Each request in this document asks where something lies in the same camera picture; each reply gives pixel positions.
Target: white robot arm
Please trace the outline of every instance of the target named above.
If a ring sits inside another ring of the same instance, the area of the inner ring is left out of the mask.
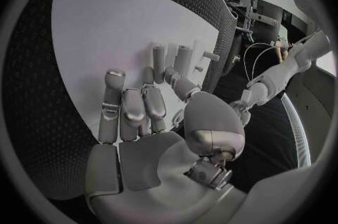
[[[272,66],[247,84],[240,100],[231,103],[243,125],[250,120],[249,109],[261,106],[285,89],[288,81],[297,73],[308,70],[313,60],[331,50],[324,32],[319,31],[304,44],[294,45],[286,60]]]

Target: perforated panel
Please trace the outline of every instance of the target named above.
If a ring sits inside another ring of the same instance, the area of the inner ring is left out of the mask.
[[[173,0],[219,31],[204,88],[212,91],[228,56],[235,19],[222,0]],[[51,34],[52,0],[30,0],[12,34],[3,75],[8,131],[26,171],[53,199],[83,193],[88,154],[96,143],[78,115],[57,68]]]

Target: black mesh fabric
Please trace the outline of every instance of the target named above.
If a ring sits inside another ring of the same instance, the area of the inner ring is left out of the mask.
[[[228,56],[235,19],[222,0],[173,0],[219,30],[203,88],[212,91]],[[25,170],[49,198],[83,193],[86,160],[96,143],[77,113],[57,68],[51,32],[52,0],[30,0],[12,33],[3,73],[8,132]]]

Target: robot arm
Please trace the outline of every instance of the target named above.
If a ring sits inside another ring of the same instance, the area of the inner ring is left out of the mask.
[[[297,44],[282,63],[272,66],[247,84],[240,100],[231,106],[235,109],[243,125],[250,120],[248,110],[255,104],[261,106],[285,89],[288,81],[297,73],[311,67],[311,61],[325,55],[331,50],[324,32],[319,31],[305,44]]]

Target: white board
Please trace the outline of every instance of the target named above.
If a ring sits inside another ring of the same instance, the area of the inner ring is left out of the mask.
[[[97,137],[108,68],[126,72],[125,88],[141,88],[141,73],[152,66],[152,43],[193,47],[188,78],[202,84],[218,30],[171,0],[53,0],[52,37],[57,65],[80,116]],[[194,67],[202,66],[203,72]],[[167,129],[184,104],[167,84]]]

